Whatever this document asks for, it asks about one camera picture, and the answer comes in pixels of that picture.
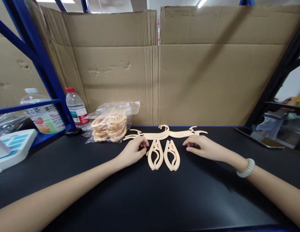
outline smartphone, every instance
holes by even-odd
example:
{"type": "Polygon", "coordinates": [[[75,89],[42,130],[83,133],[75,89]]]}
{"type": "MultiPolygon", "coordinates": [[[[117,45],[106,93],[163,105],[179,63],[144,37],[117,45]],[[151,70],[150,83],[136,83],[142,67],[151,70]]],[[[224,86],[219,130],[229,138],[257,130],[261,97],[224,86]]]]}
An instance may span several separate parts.
{"type": "Polygon", "coordinates": [[[247,137],[253,139],[254,141],[258,142],[259,144],[263,145],[266,148],[269,149],[283,149],[285,146],[281,143],[274,141],[272,139],[266,138],[260,134],[257,134],[256,132],[245,128],[245,127],[235,127],[236,131],[239,131],[240,133],[246,135],[247,137]]]}

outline white bracelet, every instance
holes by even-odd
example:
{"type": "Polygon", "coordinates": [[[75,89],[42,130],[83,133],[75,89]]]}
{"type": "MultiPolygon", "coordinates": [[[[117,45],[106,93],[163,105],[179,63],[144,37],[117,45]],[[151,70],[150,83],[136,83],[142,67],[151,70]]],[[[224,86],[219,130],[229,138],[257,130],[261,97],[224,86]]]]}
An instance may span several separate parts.
{"type": "Polygon", "coordinates": [[[249,161],[249,166],[247,167],[247,169],[244,172],[242,172],[242,173],[240,173],[240,172],[237,171],[237,175],[240,176],[241,178],[248,177],[252,173],[252,171],[254,169],[255,161],[252,160],[252,159],[247,159],[247,160],[249,161]]]}

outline black tabletop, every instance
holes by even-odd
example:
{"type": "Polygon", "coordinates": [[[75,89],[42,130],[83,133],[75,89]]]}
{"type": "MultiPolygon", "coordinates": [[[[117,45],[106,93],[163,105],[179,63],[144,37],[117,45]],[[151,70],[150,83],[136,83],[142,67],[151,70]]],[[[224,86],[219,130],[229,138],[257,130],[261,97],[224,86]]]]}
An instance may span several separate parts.
{"type": "MultiPolygon", "coordinates": [[[[135,129],[161,132],[156,127],[135,129]]],[[[170,127],[171,131],[187,129],[170,127]]],[[[260,167],[300,189],[300,153],[264,148],[232,127],[198,127],[198,130],[207,131],[213,141],[254,159],[260,167]]],[[[128,143],[85,144],[86,140],[83,136],[61,137],[0,174],[0,208],[116,157],[128,143]]],[[[163,148],[166,140],[161,141],[163,148]]],[[[173,139],[181,157],[177,171],[169,171],[165,163],[152,171],[144,157],[84,195],[45,231],[295,227],[231,167],[187,152],[182,146],[184,140],[173,139]]]]}

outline beige plastic hanger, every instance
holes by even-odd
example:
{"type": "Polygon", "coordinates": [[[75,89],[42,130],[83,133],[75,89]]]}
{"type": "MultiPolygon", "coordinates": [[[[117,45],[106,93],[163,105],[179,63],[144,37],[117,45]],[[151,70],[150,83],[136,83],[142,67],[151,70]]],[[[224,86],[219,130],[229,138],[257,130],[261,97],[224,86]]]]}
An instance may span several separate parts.
{"type": "Polygon", "coordinates": [[[150,168],[152,170],[158,170],[161,167],[164,160],[164,153],[159,140],[153,140],[151,147],[149,151],[146,153],[146,155],[148,156],[148,163],[150,168]],[[151,158],[151,154],[153,151],[157,154],[157,158],[155,159],[154,163],[152,163],[152,158],[151,158]]]}
{"type": "Polygon", "coordinates": [[[172,140],[167,140],[165,151],[164,151],[164,160],[170,171],[177,171],[180,166],[180,155],[177,151],[177,148],[172,140]],[[168,160],[168,152],[172,153],[174,156],[173,161],[170,163],[168,160]]]}
{"type": "Polygon", "coordinates": [[[130,131],[137,131],[137,134],[130,134],[124,137],[123,140],[127,139],[134,139],[138,136],[143,136],[147,140],[163,140],[169,136],[169,126],[167,125],[160,125],[159,128],[162,129],[162,127],[165,127],[165,131],[161,133],[142,133],[139,130],[130,129],[130,131]]]}
{"type": "Polygon", "coordinates": [[[167,138],[168,136],[171,136],[174,138],[184,138],[184,137],[189,137],[191,135],[199,135],[200,133],[208,134],[206,131],[203,131],[203,130],[194,131],[193,128],[195,128],[197,126],[192,126],[189,128],[189,130],[177,131],[177,132],[170,131],[169,126],[167,126],[167,125],[159,126],[160,129],[162,129],[162,127],[165,127],[165,131],[161,132],[161,133],[142,133],[139,130],[131,129],[131,131],[137,131],[137,134],[127,135],[127,136],[125,136],[125,138],[123,140],[134,139],[138,136],[144,136],[147,140],[154,140],[154,139],[155,140],[163,140],[163,139],[167,138]]]}
{"type": "Polygon", "coordinates": [[[189,128],[189,130],[185,130],[185,131],[169,131],[169,136],[174,137],[174,138],[184,138],[184,137],[189,137],[191,135],[199,135],[200,133],[206,133],[208,134],[206,131],[203,130],[197,130],[194,131],[193,128],[195,128],[197,126],[192,126],[189,128]]]}

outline plastic bag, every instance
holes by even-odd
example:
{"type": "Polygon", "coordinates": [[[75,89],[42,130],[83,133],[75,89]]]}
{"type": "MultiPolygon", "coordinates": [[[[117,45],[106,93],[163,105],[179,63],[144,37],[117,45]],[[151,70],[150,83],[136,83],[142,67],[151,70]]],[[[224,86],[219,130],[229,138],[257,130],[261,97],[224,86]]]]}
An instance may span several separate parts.
{"type": "Polygon", "coordinates": [[[90,142],[122,142],[122,138],[131,127],[131,116],[139,112],[140,101],[111,102],[100,105],[86,118],[94,119],[91,130],[83,136],[90,137],[90,142]]]}
{"type": "Polygon", "coordinates": [[[0,117],[0,136],[20,129],[27,118],[28,115],[24,111],[3,114],[0,117]]]}

